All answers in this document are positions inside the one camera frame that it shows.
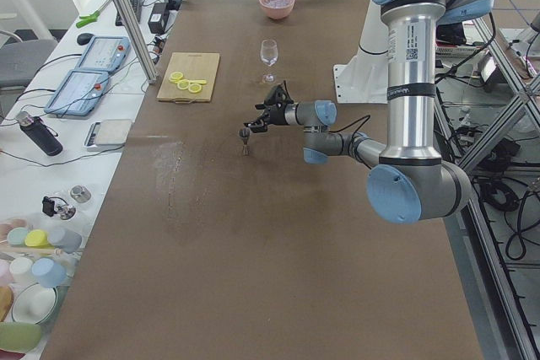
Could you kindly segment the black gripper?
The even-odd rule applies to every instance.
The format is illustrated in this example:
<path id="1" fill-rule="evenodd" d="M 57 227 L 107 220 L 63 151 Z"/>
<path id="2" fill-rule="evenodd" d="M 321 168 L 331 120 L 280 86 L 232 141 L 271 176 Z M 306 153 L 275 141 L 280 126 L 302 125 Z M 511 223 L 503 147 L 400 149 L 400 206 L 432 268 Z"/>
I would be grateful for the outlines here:
<path id="1" fill-rule="evenodd" d="M 244 123 L 244 127 L 252 133 L 266 132 L 268 125 L 293 126 L 295 124 L 295 103 L 278 103 L 276 94 L 269 94 L 263 102 L 255 104 L 255 108 L 267 109 L 267 116 L 261 115 L 253 121 Z"/>

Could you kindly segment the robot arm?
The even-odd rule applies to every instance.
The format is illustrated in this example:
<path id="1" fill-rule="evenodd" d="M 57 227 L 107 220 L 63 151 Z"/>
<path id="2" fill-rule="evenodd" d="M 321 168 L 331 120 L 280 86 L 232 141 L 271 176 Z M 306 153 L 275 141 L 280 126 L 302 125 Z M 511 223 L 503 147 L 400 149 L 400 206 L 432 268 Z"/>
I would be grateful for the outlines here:
<path id="1" fill-rule="evenodd" d="M 252 132 L 271 125 L 302 126 L 307 163 L 348 155 L 368 166 L 368 200 L 388 222 L 450 216 L 465 206 L 472 187 L 465 172 L 443 160 L 433 144 L 436 28 L 482 17 L 494 0 L 372 1 L 389 30 L 386 143 L 362 132 L 332 131 L 333 102 L 294 102 L 284 84 L 270 91 L 258 106 L 260 115 L 247 126 Z"/>

